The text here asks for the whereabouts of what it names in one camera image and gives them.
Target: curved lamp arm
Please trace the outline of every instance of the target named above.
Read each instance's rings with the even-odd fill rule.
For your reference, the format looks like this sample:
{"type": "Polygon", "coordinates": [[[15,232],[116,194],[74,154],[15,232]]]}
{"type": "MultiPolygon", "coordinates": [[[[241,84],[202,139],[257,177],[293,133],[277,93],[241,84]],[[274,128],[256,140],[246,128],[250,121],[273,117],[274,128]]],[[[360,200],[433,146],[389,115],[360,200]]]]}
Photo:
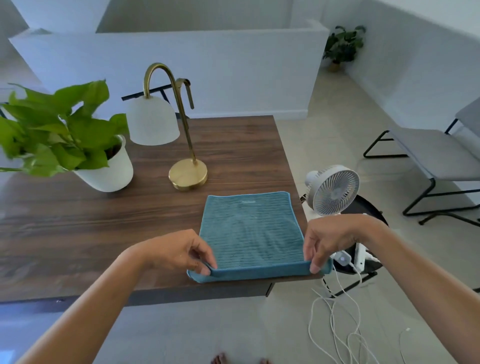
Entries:
{"type": "Polygon", "coordinates": [[[175,95],[175,101],[177,102],[177,106],[179,108],[179,114],[181,118],[181,122],[183,124],[183,129],[185,130],[185,136],[187,137],[188,148],[190,149],[190,155],[192,157],[192,161],[194,164],[197,164],[197,158],[195,157],[195,152],[193,151],[192,140],[190,139],[190,133],[188,131],[188,123],[187,123],[187,116],[185,115],[185,109],[183,108],[183,102],[181,100],[180,88],[182,84],[185,84],[187,88],[187,95],[188,100],[190,102],[190,107],[193,109],[193,99],[192,99],[192,92],[190,90],[190,81],[186,78],[179,78],[175,81],[173,77],[172,71],[163,63],[153,63],[151,64],[146,72],[144,77],[144,97],[150,98],[150,79],[152,78],[152,73],[156,69],[162,69],[168,75],[170,79],[170,83],[172,85],[173,94],[175,95]]]}

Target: small potted plant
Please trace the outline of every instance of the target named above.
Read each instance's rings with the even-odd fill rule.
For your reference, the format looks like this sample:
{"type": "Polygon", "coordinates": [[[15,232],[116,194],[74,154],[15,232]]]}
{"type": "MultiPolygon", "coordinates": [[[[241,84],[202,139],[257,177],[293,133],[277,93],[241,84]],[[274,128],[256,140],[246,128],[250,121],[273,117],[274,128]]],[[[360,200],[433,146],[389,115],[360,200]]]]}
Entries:
{"type": "Polygon", "coordinates": [[[0,145],[8,158],[20,158],[23,165],[0,171],[42,177],[73,171],[103,192],[117,191],[132,180],[122,135],[128,133],[126,115],[109,121],[92,116],[109,98],[105,81],[62,88],[53,95],[19,87],[26,98],[17,99],[13,91],[2,105],[16,120],[0,118],[0,145]]]}
{"type": "Polygon", "coordinates": [[[366,31],[362,25],[351,32],[339,25],[335,27],[335,31],[327,39],[323,57],[332,60],[330,72],[337,72],[343,62],[352,62],[355,59],[358,49],[363,47],[362,37],[366,31]]]}

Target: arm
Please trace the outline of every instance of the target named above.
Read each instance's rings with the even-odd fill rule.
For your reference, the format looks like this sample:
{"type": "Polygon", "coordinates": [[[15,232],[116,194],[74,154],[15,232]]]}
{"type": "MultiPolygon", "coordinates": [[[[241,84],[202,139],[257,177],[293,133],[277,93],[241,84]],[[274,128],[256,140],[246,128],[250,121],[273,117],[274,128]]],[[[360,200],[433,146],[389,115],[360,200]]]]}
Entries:
{"type": "Polygon", "coordinates": [[[331,254],[357,241],[382,262],[455,360],[478,363],[480,297],[381,221],[360,214],[311,220],[303,247],[305,260],[312,260],[310,271],[317,273],[331,254]]]}
{"type": "Polygon", "coordinates": [[[19,359],[18,364],[93,362],[142,273],[152,267],[210,270],[190,257],[197,253],[216,268],[207,243],[193,230],[179,231],[131,246],[113,262],[19,359]]]}

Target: folded towel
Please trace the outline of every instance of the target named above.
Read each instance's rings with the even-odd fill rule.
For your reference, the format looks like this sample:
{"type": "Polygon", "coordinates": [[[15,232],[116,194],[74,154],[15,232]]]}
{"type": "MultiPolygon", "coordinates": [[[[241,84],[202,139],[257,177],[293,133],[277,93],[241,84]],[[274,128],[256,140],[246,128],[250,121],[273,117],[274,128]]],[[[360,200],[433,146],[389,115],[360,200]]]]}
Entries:
{"type": "MultiPolygon", "coordinates": [[[[288,192],[208,196],[200,236],[211,246],[218,269],[210,276],[188,271],[199,283],[310,274],[288,192]]],[[[322,272],[331,270],[329,260],[322,272]]]]}

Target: white pot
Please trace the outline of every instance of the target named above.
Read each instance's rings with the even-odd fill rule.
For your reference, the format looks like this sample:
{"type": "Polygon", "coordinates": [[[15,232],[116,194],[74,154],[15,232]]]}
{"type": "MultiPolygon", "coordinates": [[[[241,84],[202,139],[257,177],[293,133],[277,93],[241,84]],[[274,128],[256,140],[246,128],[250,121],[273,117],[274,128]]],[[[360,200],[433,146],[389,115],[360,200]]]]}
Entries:
{"type": "Polygon", "coordinates": [[[125,149],[125,138],[121,139],[121,148],[112,159],[108,160],[108,167],[97,170],[74,170],[73,172],[91,187],[102,192],[121,190],[133,178],[133,166],[125,149]]]}

